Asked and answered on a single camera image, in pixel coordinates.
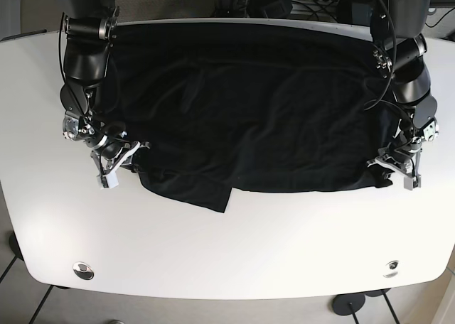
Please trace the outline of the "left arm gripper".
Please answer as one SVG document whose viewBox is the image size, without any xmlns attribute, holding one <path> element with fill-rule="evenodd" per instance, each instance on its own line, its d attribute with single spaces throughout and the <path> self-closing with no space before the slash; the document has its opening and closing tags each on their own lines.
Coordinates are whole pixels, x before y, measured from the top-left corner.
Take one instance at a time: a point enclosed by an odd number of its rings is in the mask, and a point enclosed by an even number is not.
<svg viewBox="0 0 455 324">
<path fill-rule="evenodd" d="M 422 141 L 410 141 L 397 147 L 392 143 L 379 148 L 374 159 L 367 161 L 366 166 L 382 166 L 401 174 L 406 178 L 420 178 L 419 162 L 422 152 Z M 387 188 L 393 185 L 390 180 L 391 173 L 381 171 L 376 177 L 377 188 Z"/>
</svg>

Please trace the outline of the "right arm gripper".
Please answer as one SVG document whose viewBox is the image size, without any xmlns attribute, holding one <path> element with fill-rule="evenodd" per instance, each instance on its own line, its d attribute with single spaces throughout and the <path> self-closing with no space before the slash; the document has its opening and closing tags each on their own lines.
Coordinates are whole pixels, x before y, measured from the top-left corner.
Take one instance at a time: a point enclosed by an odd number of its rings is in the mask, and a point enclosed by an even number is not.
<svg viewBox="0 0 455 324">
<path fill-rule="evenodd" d="M 102 146 L 96 145 L 91 148 L 90 157 L 98 170 L 98 178 L 105 178 L 114 167 L 121 166 L 132 173 L 146 171 L 146 155 L 139 149 L 150 149 L 148 141 L 114 141 L 107 139 Z"/>
</svg>

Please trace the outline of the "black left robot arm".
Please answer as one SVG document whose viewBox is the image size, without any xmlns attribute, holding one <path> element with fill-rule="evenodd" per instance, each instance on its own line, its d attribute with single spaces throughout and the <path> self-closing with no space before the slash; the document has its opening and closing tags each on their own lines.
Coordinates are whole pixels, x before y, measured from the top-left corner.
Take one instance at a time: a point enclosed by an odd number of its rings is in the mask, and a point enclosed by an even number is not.
<svg viewBox="0 0 455 324">
<path fill-rule="evenodd" d="M 422 29 L 429 5 L 430 0 L 374 0 L 370 21 L 373 56 L 386 85 L 364 109 L 382 104 L 396 110 L 400 131 L 368 164 L 399 173 L 408 190 L 422 184 L 418 168 L 423 143 L 439 134 L 437 101 L 424 62 L 427 42 Z"/>
</svg>

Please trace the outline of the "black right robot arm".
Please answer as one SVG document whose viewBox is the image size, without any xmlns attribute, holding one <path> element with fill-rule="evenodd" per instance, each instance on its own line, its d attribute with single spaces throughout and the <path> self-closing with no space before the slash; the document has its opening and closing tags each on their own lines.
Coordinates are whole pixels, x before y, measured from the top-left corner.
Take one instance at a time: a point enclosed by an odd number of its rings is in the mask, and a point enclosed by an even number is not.
<svg viewBox="0 0 455 324">
<path fill-rule="evenodd" d="M 101 187 L 114 188 L 119 183 L 117 170 L 130 168 L 134 154 L 148 147 L 146 142 L 127 140 L 123 123 L 102 117 L 107 105 L 102 85 L 114 69 L 110 51 L 119 7 L 116 0 L 56 1 L 63 10 L 58 35 L 66 38 L 66 47 L 58 50 L 63 135 L 86 144 Z"/>
</svg>

